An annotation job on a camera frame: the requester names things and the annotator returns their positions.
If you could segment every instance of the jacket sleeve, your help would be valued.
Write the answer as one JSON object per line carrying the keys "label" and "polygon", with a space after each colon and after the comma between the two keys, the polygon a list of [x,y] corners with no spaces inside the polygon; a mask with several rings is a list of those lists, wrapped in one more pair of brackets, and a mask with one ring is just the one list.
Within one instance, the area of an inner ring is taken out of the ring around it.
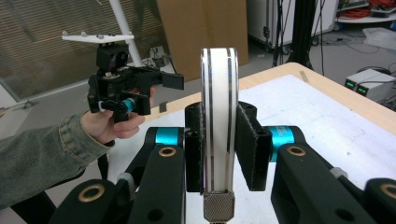
{"label": "jacket sleeve", "polygon": [[76,176],[107,153],[110,147],[84,131],[81,117],[0,140],[0,209]]}

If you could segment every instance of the hand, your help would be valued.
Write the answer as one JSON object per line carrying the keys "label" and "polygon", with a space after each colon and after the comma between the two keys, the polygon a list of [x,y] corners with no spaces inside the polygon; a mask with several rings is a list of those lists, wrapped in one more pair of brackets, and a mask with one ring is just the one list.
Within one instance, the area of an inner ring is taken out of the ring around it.
{"label": "hand", "polygon": [[[154,87],[150,88],[150,104],[154,104]],[[101,144],[108,143],[116,138],[129,138],[139,132],[139,125],[145,121],[144,116],[129,113],[129,119],[114,123],[113,111],[106,110],[99,113],[88,111],[82,116],[81,123],[84,130]]]}

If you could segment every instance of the brass ring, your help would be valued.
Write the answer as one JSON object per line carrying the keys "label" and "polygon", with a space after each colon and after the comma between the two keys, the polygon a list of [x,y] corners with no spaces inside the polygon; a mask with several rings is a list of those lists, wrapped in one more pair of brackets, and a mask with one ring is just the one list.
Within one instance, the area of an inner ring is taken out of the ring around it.
{"label": "brass ring", "polygon": [[[92,189],[97,189],[98,191],[94,195],[86,195],[86,193]],[[105,193],[105,187],[103,185],[94,184],[82,190],[78,195],[78,199],[82,203],[90,203],[100,198],[104,193]]]}
{"label": "brass ring", "polygon": [[383,184],[380,186],[381,190],[388,195],[390,198],[396,199],[396,193],[390,191],[389,189],[396,189],[396,185],[393,184]]}
{"label": "brass ring", "polygon": [[305,150],[300,147],[288,147],[288,152],[294,156],[304,156]]}
{"label": "brass ring", "polygon": [[171,157],[176,154],[176,150],[174,147],[163,147],[158,153],[160,153],[162,157]]}

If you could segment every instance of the green light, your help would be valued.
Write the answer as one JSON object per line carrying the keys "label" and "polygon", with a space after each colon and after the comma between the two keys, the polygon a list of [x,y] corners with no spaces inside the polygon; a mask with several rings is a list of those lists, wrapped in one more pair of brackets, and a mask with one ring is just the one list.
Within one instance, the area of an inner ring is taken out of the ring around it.
{"label": "green light", "polygon": [[359,91],[366,93],[366,90],[359,88]]}

